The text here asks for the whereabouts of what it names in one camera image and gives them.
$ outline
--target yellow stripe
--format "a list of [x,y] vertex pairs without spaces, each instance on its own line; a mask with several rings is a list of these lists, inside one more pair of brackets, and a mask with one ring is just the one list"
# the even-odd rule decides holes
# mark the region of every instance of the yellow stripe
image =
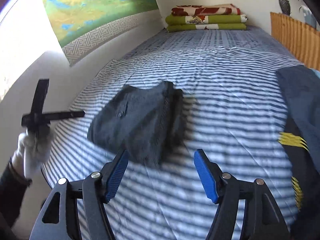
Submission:
[[293,135],[292,133],[281,132],[278,142],[282,145],[301,147],[309,152],[306,141],[300,136]]
[[302,199],[303,199],[303,192],[300,188],[299,182],[295,177],[291,177],[291,181],[292,181],[292,186],[294,189],[294,194],[295,194],[295,199],[296,199],[296,206],[298,208],[298,210],[301,209],[301,203],[302,203]]

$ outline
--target bracelet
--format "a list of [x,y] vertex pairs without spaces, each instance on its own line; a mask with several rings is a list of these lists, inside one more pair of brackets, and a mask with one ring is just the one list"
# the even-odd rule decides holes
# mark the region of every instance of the bracelet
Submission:
[[31,183],[32,183],[32,180],[31,180],[31,179],[26,179],[26,178],[20,176],[20,174],[18,174],[18,173],[16,172],[16,170],[14,169],[14,167],[13,167],[13,165],[12,165],[12,158],[10,158],[10,160],[9,160],[9,170],[10,170],[11,174],[13,175],[13,177],[14,177],[19,183],[21,183],[21,184],[23,184],[23,185],[26,185],[26,186],[28,186],[28,187],[31,185]]

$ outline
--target white glove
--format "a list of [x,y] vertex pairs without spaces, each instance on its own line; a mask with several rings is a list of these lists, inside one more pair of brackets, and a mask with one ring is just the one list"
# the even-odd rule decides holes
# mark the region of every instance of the white glove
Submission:
[[31,179],[41,169],[41,164],[48,161],[52,139],[53,133],[47,125],[39,128],[38,136],[28,130],[21,133],[18,148],[12,157],[15,171],[26,179]]

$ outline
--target gray towel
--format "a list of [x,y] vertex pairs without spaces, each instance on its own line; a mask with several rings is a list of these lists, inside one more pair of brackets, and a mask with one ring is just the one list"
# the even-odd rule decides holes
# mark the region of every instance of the gray towel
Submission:
[[126,149],[131,161],[157,167],[183,139],[182,95],[167,81],[145,90],[125,85],[95,116],[87,138],[113,153]]

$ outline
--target wooden headboard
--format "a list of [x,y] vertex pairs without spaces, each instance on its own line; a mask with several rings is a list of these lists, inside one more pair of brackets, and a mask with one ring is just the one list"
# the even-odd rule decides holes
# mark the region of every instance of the wooden headboard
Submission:
[[282,13],[270,13],[271,35],[308,68],[320,70],[320,32]]

